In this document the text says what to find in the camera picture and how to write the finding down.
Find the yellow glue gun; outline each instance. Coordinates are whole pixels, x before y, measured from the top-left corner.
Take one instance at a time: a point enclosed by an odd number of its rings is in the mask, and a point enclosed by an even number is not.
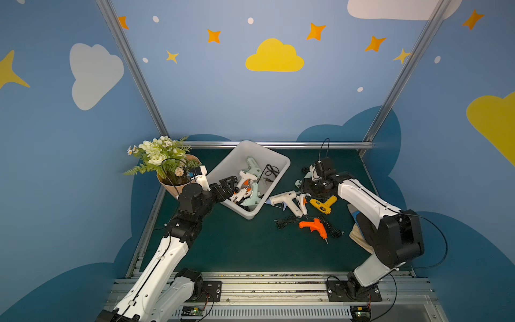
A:
[[[326,215],[329,215],[331,213],[331,205],[334,204],[338,198],[336,196],[331,196],[326,202],[321,203],[316,199],[311,199],[310,203],[315,207],[316,209],[320,210]]]

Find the white plastic bin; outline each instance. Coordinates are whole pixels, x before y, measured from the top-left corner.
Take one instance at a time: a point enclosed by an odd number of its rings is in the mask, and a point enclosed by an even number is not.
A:
[[[267,149],[266,147],[254,143],[252,141],[241,141],[222,160],[222,162],[220,162],[216,166],[216,168],[214,168],[211,172],[208,173],[207,179],[210,184],[218,183],[219,180],[225,179],[230,176],[236,176],[239,180],[239,171],[246,170],[249,168],[247,163],[248,157],[253,157],[263,172],[266,171],[265,167],[267,164],[276,166],[279,170],[279,175],[277,176],[275,181],[271,183],[270,186],[267,185],[270,184],[270,182],[265,182],[264,179],[260,180],[258,188],[259,192],[262,193],[263,196],[261,197],[261,201],[259,202],[259,204],[255,206],[254,209],[251,208],[251,211],[246,211],[242,207],[236,205],[235,203],[229,200],[222,202],[222,204],[224,204],[226,207],[234,210],[235,212],[243,216],[245,219],[251,220],[259,212],[265,201],[270,196],[270,193],[272,192],[273,188],[276,187],[277,183],[279,182],[279,179],[281,179],[281,177],[288,169],[290,165],[290,160],[288,157],[279,154],[275,151],[272,151],[270,149]]]

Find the metal rail base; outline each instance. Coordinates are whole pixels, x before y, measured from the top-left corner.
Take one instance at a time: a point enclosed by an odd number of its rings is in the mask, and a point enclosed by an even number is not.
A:
[[[117,279],[106,303],[105,310],[112,311],[141,275],[136,264],[133,276]],[[367,302],[329,302],[325,281],[334,275],[347,279],[347,272],[206,272],[204,280],[222,281],[220,303],[204,320],[304,320],[345,321],[351,318],[350,306],[367,305]],[[397,283],[397,299],[388,314],[380,322],[431,321],[448,322],[431,283],[425,278],[414,278],[410,272],[392,273]],[[168,280],[169,287],[172,274]],[[383,301],[373,302],[372,318],[385,312],[395,298],[393,279],[385,277],[379,283]],[[170,321],[178,321],[181,308]],[[197,320],[199,317],[181,317],[182,320]]]

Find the black mounting plate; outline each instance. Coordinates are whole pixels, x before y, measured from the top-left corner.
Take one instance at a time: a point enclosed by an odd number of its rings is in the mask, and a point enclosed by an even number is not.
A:
[[[370,294],[371,302],[383,301],[381,293],[377,287],[372,288],[365,297],[350,298],[347,295],[347,281],[327,281],[325,284],[327,286],[329,302],[368,302],[368,294]]]
[[[212,297],[209,297],[208,302],[220,302],[220,293],[222,291],[222,281],[203,281],[202,282],[202,290],[211,294]],[[202,292],[200,296],[194,300],[188,300],[186,302],[197,302],[202,303],[205,302],[205,298],[207,297],[206,293]]]

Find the vent grille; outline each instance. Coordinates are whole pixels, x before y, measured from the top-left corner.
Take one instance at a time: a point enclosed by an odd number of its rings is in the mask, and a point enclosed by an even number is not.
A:
[[[178,317],[182,308],[177,310],[173,317]],[[205,319],[335,319],[351,318],[349,306],[321,307],[321,306],[238,306],[237,308],[213,308],[211,314]],[[198,319],[184,316],[182,319]]]

